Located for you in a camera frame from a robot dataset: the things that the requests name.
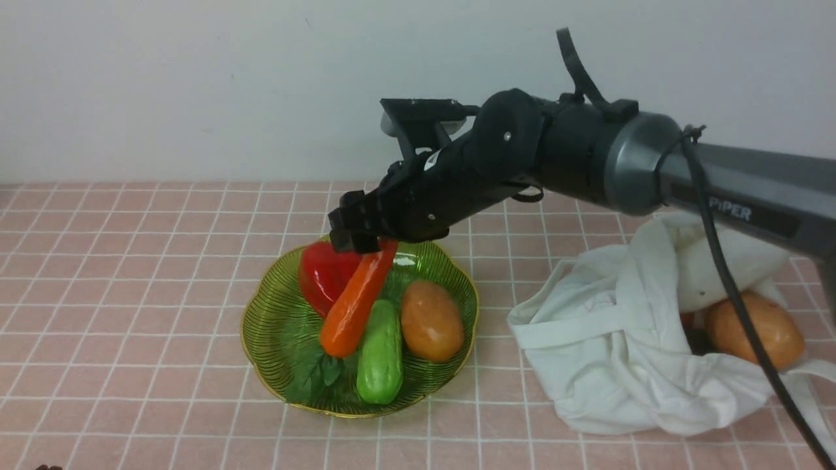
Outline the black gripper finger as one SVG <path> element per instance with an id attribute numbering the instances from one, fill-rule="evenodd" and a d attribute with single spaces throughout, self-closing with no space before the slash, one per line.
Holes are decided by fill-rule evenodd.
<path id="1" fill-rule="evenodd" d="M 364 191 L 347 191 L 328 214 L 329 238 L 337 253 L 372 254 L 380 251 L 379 238 L 365 225 Z"/>

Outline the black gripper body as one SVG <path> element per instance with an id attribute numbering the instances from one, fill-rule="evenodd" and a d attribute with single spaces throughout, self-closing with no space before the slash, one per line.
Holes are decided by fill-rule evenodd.
<path id="1" fill-rule="evenodd" d="M 545 128 L 543 101 L 520 89 L 490 96 L 452 142 L 392 164 L 365 197 L 367 226 L 379 237 L 418 243 L 505 199 L 540 202 L 532 176 Z"/>

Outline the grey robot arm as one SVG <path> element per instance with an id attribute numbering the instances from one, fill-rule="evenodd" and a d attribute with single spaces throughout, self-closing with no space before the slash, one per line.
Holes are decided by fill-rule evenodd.
<path id="1" fill-rule="evenodd" d="M 699 213 L 699 184 L 714 220 L 817 265 L 834 309 L 835 163 L 699 143 L 698 129 L 639 111 L 600 108 L 576 93 L 557 101 L 520 89 L 482 105 L 454 99 L 382 99 L 380 127 L 397 139 L 393 163 L 369 193 L 348 191 L 329 214 L 337 252 L 374 253 L 379 239 L 423 243 L 535 188 L 644 217 L 661 206 Z"/>

